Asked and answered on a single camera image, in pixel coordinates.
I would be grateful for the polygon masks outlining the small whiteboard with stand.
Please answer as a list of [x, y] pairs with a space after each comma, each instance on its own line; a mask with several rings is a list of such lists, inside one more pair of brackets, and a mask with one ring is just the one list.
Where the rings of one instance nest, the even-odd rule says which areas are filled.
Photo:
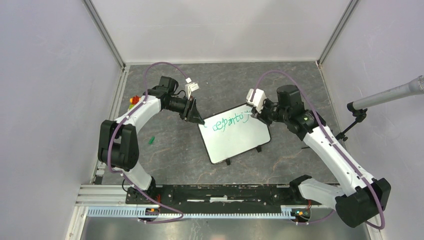
[[211, 164], [226, 162], [271, 141], [269, 127], [251, 116], [252, 107], [241, 104], [204, 119], [198, 130]]

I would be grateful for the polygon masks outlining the green marker cap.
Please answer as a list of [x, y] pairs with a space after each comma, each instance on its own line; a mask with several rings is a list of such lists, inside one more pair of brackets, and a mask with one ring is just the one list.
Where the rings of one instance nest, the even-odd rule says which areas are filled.
[[148, 142], [149, 145], [153, 144], [153, 142], [155, 141], [155, 136], [152, 136]]

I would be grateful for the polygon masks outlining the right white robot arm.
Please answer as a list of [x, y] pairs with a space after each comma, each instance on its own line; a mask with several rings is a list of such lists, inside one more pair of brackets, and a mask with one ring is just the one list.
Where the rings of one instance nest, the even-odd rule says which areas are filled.
[[263, 90], [250, 89], [246, 103], [252, 107], [252, 117], [268, 126], [284, 123], [319, 156], [339, 184], [334, 186], [303, 175], [289, 183], [289, 199], [295, 204], [310, 200], [329, 207], [351, 228], [363, 223], [375, 228], [369, 220], [380, 215], [382, 229], [383, 212], [391, 191], [389, 182], [385, 178], [376, 179], [353, 159], [321, 116], [305, 108], [302, 92], [296, 85], [283, 85], [276, 93], [277, 101], [273, 102]]

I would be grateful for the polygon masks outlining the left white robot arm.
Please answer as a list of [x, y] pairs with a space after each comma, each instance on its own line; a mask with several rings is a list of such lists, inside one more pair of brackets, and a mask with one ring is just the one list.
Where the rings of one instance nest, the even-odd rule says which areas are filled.
[[162, 76], [158, 85], [148, 89], [142, 97], [136, 96], [133, 107], [115, 120], [104, 120], [100, 125], [98, 160], [107, 165], [109, 171], [122, 175], [138, 190], [138, 197], [145, 204], [157, 198], [155, 180], [139, 163], [138, 133], [145, 124], [162, 110], [178, 113], [183, 121], [201, 124], [196, 99], [192, 93], [199, 89], [196, 82], [186, 78], [184, 96], [179, 97], [178, 82]]

